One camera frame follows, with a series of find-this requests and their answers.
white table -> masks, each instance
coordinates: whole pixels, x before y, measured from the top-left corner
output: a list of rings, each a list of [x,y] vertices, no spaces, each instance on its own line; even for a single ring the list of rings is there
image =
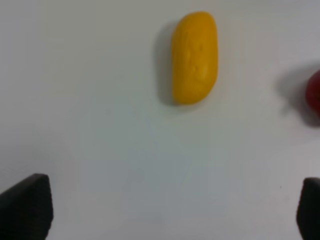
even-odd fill
[[[168,98],[177,20],[216,19],[219,77]],[[3,0],[0,191],[52,185],[48,240],[300,240],[320,129],[299,90],[320,69],[317,0]]]

red apple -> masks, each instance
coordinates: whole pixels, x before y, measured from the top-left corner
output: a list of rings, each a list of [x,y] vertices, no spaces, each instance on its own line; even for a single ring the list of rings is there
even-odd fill
[[[320,70],[309,79],[305,100],[308,106],[320,116]]]

red tomato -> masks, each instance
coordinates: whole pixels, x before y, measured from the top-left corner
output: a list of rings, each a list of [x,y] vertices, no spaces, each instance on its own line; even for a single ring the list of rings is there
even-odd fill
[[[320,70],[309,79],[305,100],[308,106],[320,116]]]

white surface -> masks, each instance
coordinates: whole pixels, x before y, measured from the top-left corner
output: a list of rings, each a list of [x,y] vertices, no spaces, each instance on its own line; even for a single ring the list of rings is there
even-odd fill
[[[196,10],[216,18],[219,78],[205,102],[176,107],[170,30]],[[320,69],[319,11],[316,0],[1,1],[0,191],[49,174],[49,240],[301,239],[320,130],[297,87]]]

yellow object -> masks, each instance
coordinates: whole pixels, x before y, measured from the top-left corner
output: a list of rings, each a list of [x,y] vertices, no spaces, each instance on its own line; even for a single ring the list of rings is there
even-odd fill
[[[203,100],[218,76],[218,36],[214,18],[194,12],[177,25],[171,40],[172,94],[178,104]]]

